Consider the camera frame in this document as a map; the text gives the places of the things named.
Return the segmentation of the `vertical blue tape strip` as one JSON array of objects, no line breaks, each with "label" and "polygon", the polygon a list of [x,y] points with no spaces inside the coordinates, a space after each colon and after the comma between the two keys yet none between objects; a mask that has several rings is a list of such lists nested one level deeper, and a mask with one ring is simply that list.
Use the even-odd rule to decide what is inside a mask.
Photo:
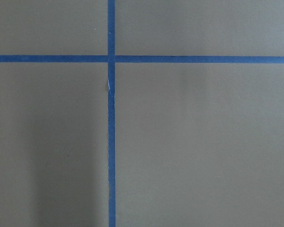
[{"label": "vertical blue tape strip", "polygon": [[107,3],[108,28],[108,182],[109,182],[109,226],[116,226],[115,198],[115,1]]}]

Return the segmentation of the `horizontal blue tape strip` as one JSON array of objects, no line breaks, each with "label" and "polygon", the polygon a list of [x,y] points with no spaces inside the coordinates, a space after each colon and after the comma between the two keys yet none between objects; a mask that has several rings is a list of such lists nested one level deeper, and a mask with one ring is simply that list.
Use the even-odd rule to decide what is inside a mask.
[{"label": "horizontal blue tape strip", "polygon": [[0,62],[107,63],[267,63],[284,64],[284,56],[155,56],[155,55],[0,55]]}]

